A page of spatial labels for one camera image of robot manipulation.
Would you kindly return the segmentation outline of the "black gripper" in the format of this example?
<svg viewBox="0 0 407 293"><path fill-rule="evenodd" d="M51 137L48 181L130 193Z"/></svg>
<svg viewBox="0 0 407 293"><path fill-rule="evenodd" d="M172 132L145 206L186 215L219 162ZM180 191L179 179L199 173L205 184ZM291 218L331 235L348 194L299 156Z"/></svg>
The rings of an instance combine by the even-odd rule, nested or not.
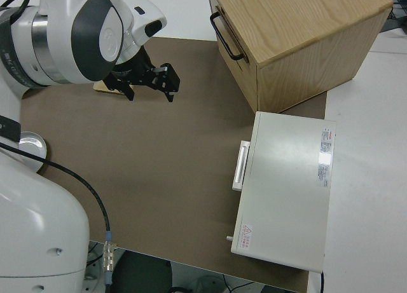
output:
<svg viewBox="0 0 407 293"><path fill-rule="evenodd" d="M179 91L180 78L173 66L170 63L164 63L160 67L155 67L145 48L140 48L130 60L116 64L111 74L115 78L106 80L107 89L111 92L119 92L129 101L134 100L135 93L127 83L148 85L153 82L153 88L164 93L170 103Z"/></svg>

